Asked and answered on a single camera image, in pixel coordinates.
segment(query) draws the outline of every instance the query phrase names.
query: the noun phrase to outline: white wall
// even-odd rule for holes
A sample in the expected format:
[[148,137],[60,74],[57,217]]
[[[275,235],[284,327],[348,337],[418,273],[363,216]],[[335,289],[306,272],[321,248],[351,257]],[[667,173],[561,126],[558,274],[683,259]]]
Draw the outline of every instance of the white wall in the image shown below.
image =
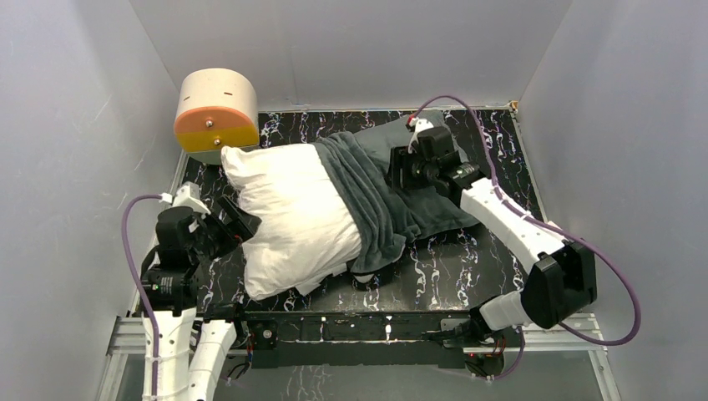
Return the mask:
[[134,287],[119,217],[172,180],[177,96],[127,0],[0,2],[0,399],[95,397]]
[[[610,362],[624,399],[708,398],[708,3],[576,1],[521,99],[548,216],[596,242],[642,301]],[[630,327],[599,266],[607,338]]]
[[131,0],[178,87],[224,67],[261,110],[519,99],[571,0]]

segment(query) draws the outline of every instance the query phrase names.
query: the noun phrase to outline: cylindrical object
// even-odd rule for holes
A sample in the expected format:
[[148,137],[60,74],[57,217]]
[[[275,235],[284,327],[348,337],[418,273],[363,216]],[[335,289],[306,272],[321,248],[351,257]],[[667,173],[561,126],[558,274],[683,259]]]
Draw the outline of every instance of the cylindrical object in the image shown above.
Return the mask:
[[258,105],[249,80],[230,69],[201,69],[182,82],[174,136],[198,161],[220,165],[223,146],[257,146]]

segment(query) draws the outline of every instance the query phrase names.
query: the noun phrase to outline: gray blanket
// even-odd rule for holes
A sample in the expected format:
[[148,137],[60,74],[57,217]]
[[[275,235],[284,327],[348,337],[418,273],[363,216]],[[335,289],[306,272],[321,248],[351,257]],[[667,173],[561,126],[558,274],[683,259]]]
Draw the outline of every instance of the gray blanket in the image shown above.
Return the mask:
[[[420,117],[446,126],[440,111],[424,111]],[[371,273],[396,261],[406,242],[478,223],[432,187],[397,191],[386,184],[391,148],[408,145],[412,136],[406,121],[356,135],[340,132],[313,144],[362,238],[362,251],[349,266],[352,273]],[[463,151],[460,155],[466,160]]]

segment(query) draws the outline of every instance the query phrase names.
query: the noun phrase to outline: white pillow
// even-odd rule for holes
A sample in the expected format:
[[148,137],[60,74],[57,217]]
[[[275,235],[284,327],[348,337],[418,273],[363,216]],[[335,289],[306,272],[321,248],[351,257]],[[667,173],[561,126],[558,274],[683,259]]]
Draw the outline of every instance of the white pillow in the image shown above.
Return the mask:
[[240,191],[239,207],[261,219],[243,244],[245,290],[252,299],[293,287],[312,291],[359,255],[359,230],[313,145],[251,152],[224,147],[221,162]]

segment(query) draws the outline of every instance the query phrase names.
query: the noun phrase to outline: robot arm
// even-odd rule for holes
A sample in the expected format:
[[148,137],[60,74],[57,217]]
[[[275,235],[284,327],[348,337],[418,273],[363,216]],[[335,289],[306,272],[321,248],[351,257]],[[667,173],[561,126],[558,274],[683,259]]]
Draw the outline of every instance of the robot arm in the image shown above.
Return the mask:
[[[171,207],[158,215],[159,262],[142,277],[142,286],[154,309],[160,331],[143,318],[146,337],[143,399],[153,399],[152,383],[157,378],[159,400],[211,400],[229,348],[237,337],[248,337],[247,327],[235,326],[237,306],[210,307],[201,326],[200,341],[190,363],[190,338],[197,309],[199,279],[195,273],[201,259],[214,260],[233,251],[239,239],[253,233],[243,223],[240,210],[226,198],[219,199],[231,217],[225,224],[213,217],[199,198],[199,188],[183,185]],[[159,356],[153,358],[154,342]]]
[[514,214],[479,166],[460,160],[450,132],[426,123],[409,120],[409,129],[416,131],[412,143],[391,150],[389,185],[398,190],[434,186],[439,195],[484,224],[528,273],[523,290],[488,299],[470,311],[469,324],[443,332],[440,338],[482,341],[506,327],[531,322],[551,328],[592,303],[597,297],[592,252]]

